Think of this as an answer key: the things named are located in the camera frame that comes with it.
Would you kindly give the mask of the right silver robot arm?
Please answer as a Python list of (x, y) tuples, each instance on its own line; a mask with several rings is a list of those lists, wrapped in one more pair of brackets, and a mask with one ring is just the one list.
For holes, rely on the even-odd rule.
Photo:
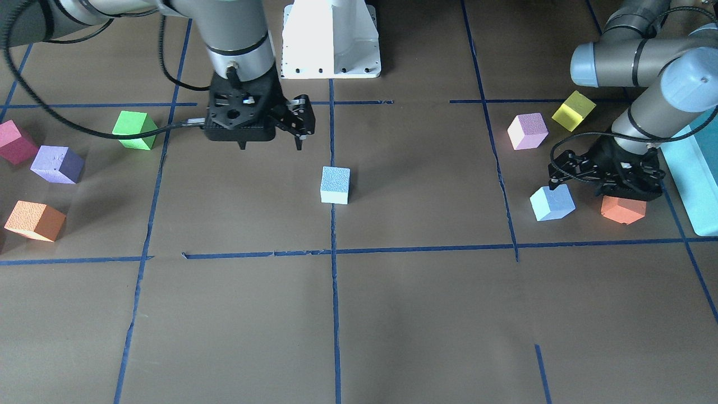
[[(66, 36), (95, 26), (100, 34), (121, 18), (159, 15), (160, 71), (176, 87), (208, 94), (205, 117), (156, 126), (142, 113), (122, 112), (110, 133), (71, 122), (39, 97), (21, 76), (11, 48), (34, 43), (67, 44)], [(213, 76), (209, 85), (190, 85), (169, 73), (165, 63), (167, 18), (194, 20)], [(248, 143), (289, 133), (297, 149), (315, 132), (307, 95), (287, 99), (280, 87), (271, 33), (261, 1), (3, 1), (2, 54), (8, 70), (39, 108), (62, 125), (87, 135), (120, 141), (126, 148), (151, 149), (163, 131), (198, 127), (211, 141)]]

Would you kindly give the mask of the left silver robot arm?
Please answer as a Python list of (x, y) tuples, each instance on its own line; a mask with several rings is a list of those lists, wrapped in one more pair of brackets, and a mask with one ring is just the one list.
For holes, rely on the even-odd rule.
[(716, 16), (669, 1), (625, 1), (595, 43), (571, 60), (575, 84), (643, 89), (584, 154), (550, 151), (550, 190), (567, 181), (597, 195), (654, 200), (664, 179), (657, 149), (705, 112), (716, 117)]

